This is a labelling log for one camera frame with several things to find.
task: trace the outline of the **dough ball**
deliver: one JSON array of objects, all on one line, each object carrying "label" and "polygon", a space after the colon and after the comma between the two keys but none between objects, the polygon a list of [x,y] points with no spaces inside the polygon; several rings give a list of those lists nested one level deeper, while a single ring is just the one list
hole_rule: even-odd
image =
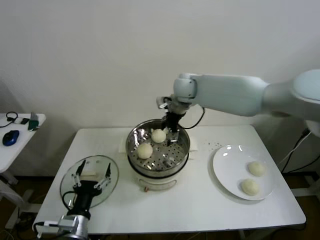
[{"label": "dough ball", "polygon": [[250,162],[248,165],[248,169],[249,169],[250,173],[252,173],[253,175],[255,175],[257,177],[261,177],[262,175],[264,175],[266,173],[265,165],[259,161]]},{"label": "dough ball", "polygon": [[241,183],[241,188],[246,194],[250,196],[257,195],[260,191],[258,183],[249,178]]},{"label": "dough ball", "polygon": [[142,143],[138,146],[136,152],[140,159],[148,159],[151,157],[153,149],[150,143]]},{"label": "dough ball", "polygon": [[166,140],[166,138],[166,132],[161,129],[154,130],[151,135],[151,139],[157,144],[162,143],[164,140]]}]

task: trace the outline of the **table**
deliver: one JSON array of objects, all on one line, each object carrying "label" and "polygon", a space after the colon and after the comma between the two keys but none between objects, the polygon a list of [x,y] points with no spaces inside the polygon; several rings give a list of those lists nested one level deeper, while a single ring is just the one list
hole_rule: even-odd
[{"label": "table", "polygon": [[[46,116],[44,114],[37,114],[39,125],[41,126],[44,121],[46,120]],[[19,117],[21,118],[30,118],[29,113],[19,113]],[[8,124],[6,114],[0,113],[0,126],[4,126]],[[19,137],[14,145],[11,146],[4,146],[2,142],[0,143],[0,154],[1,154],[1,161],[0,161],[0,174],[7,179],[9,184],[17,184],[18,180],[8,171],[8,168],[14,162],[16,157],[19,153],[24,149],[27,145],[29,140],[34,136],[37,131],[28,131],[28,123],[25,125],[11,123],[10,125],[0,128],[0,139],[4,135],[11,131],[11,130],[19,130]],[[0,192],[1,194],[17,205],[17,208],[12,213],[10,219],[6,224],[7,229],[12,229],[16,223],[17,216],[18,216],[18,207],[20,208],[20,213],[22,212],[31,212],[37,213],[40,209],[40,204],[30,204],[28,203],[28,199],[31,197],[33,190],[27,190],[24,195],[21,197],[19,196],[11,187],[5,184],[3,181],[0,180]]]},{"label": "table", "polygon": [[[58,221],[67,210],[60,197],[60,182],[75,162],[106,155],[119,167],[113,193],[90,209],[90,234],[206,232],[298,225],[306,217],[263,145],[255,129],[242,126],[200,126],[188,130],[198,151],[181,171],[177,184],[165,191],[144,192],[134,181],[121,139],[131,128],[80,129],[41,206],[35,222]],[[241,144],[256,148],[275,171],[275,189],[261,201],[240,199],[221,186],[212,170],[216,149]]]}]

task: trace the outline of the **blue mouse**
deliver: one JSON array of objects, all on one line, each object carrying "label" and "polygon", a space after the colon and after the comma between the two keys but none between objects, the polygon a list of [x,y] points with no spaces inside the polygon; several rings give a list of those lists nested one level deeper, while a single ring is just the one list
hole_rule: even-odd
[{"label": "blue mouse", "polygon": [[17,139],[19,137],[19,131],[18,130],[12,130],[8,131],[2,138],[2,143],[5,146],[11,146],[16,143]]}]

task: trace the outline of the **white wall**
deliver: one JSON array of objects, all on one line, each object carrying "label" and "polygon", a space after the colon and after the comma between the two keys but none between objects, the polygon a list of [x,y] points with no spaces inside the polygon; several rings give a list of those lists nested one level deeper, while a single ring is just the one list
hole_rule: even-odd
[{"label": "white wall", "polygon": [[[320,68],[319,8],[318,0],[1,1],[0,79],[11,105],[47,115],[11,170],[54,175],[78,129],[162,117],[156,96],[171,94],[179,73],[274,83]],[[201,110],[192,112],[183,124]],[[279,118],[208,110],[201,124],[254,124],[275,159],[291,147],[274,138]]]}]

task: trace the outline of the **metal steamer tray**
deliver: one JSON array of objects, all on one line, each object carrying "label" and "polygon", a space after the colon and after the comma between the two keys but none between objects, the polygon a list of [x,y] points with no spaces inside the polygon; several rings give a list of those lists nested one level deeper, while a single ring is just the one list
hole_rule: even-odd
[{"label": "metal steamer tray", "polygon": [[[160,129],[162,119],[152,119],[136,126],[126,140],[126,153],[132,168],[139,174],[152,178],[163,179],[179,172],[187,163],[190,149],[190,139],[186,130],[178,127],[179,134],[176,142],[171,142],[171,132],[166,140],[155,143],[152,139],[152,129]],[[148,159],[140,159],[137,148],[140,144],[149,143],[153,153]]]}]

